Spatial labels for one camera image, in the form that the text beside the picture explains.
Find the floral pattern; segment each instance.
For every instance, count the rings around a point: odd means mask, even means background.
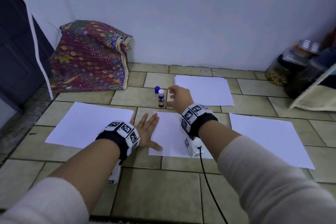
[[[97,21],[76,20],[60,27],[50,57],[56,92],[125,90],[131,35]]]

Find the dark blue door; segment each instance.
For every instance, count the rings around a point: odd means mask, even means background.
[[[0,92],[20,105],[44,83],[23,0],[0,0]],[[50,76],[53,48],[35,22],[40,60]]]

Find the black wristband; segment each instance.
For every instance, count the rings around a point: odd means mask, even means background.
[[[127,158],[128,145],[125,139],[121,135],[119,135],[116,131],[106,131],[106,130],[104,130],[97,136],[96,140],[98,139],[109,139],[116,143],[116,145],[120,149],[119,165],[121,165],[124,162],[124,160]]]
[[[216,121],[218,121],[218,119],[216,118],[216,116],[213,115],[212,113],[204,113],[203,115],[197,117],[197,119],[191,125],[190,133],[189,134],[191,136],[199,137],[198,136],[198,131],[199,131],[200,127],[204,123],[206,123],[207,121],[210,121],[210,120],[216,120]]]

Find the left hand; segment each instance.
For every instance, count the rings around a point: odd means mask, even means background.
[[[162,151],[162,146],[151,140],[153,131],[159,122],[159,117],[157,113],[154,113],[153,116],[148,121],[146,121],[147,117],[148,113],[145,113],[144,116],[141,118],[139,124],[134,126],[138,131],[140,137],[139,146],[150,147],[154,150]]]

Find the wristband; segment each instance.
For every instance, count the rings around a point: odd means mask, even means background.
[[[182,113],[181,126],[185,132],[194,140],[198,137],[200,127],[209,120],[218,119],[213,115],[213,112],[201,104],[192,104]]]
[[[136,130],[130,123],[115,120],[107,125],[97,136],[98,139],[109,139],[115,142],[120,148],[120,163],[136,149],[139,145],[140,137]]]

